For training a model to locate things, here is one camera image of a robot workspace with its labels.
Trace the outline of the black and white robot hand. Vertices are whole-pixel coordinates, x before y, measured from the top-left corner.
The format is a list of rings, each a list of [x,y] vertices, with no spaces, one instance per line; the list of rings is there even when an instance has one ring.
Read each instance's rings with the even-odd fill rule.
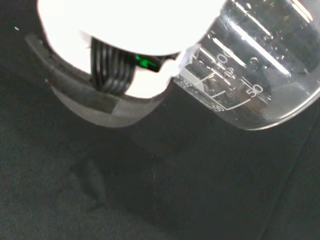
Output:
[[[134,125],[167,96],[224,0],[39,0],[26,42],[57,98],[107,128]]]

